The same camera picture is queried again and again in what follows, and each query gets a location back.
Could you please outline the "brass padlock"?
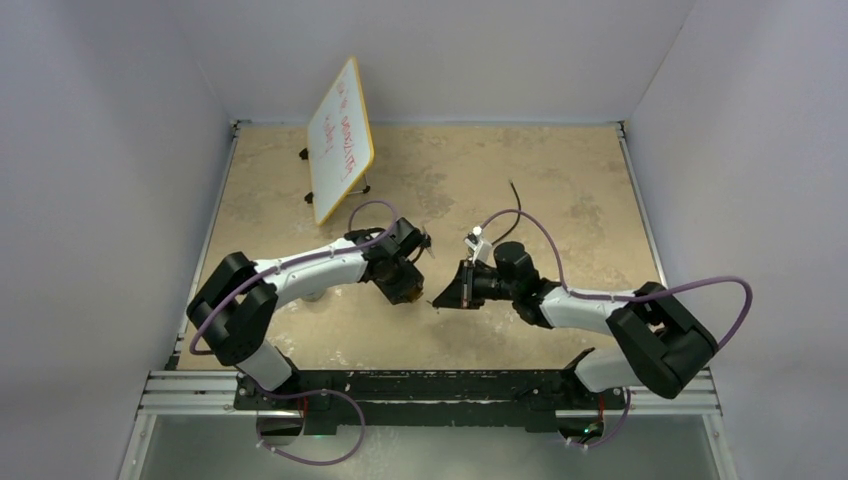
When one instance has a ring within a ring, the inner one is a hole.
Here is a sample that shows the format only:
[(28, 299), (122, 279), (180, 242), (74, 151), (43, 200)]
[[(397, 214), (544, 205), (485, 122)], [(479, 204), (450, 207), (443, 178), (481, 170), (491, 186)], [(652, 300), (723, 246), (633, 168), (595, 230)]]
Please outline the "brass padlock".
[(423, 295), (423, 290), (420, 288), (411, 289), (406, 294), (406, 299), (408, 303), (414, 303), (418, 301)]

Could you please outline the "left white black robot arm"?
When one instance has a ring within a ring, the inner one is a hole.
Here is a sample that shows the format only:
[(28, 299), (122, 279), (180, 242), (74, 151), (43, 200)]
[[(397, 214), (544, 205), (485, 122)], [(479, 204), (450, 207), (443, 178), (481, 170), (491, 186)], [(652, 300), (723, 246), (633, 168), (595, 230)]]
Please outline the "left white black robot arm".
[(223, 366), (235, 367), (259, 387), (272, 408), (297, 399), (299, 372), (266, 338), (275, 312), (341, 285), (372, 283), (392, 305), (417, 301), (424, 276), (417, 258), (432, 244), (421, 228), (401, 217), (387, 228), (346, 232), (301, 254), (251, 260), (237, 251), (224, 257), (186, 307), (199, 342)]

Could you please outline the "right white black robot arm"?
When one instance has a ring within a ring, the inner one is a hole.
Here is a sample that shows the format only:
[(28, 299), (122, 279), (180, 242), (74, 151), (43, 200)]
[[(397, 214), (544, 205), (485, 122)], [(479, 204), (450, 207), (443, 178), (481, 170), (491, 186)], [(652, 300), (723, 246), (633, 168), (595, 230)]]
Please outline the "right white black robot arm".
[(614, 387), (643, 386), (674, 399), (719, 351), (715, 337), (659, 283), (605, 299), (596, 292), (567, 291), (542, 277), (519, 242), (495, 247), (493, 258), (492, 265), (460, 261), (433, 306), (478, 310), (487, 301), (508, 301), (530, 325), (614, 338), (615, 347), (589, 348), (567, 365), (561, 392), (573, 406), (584, 407)]

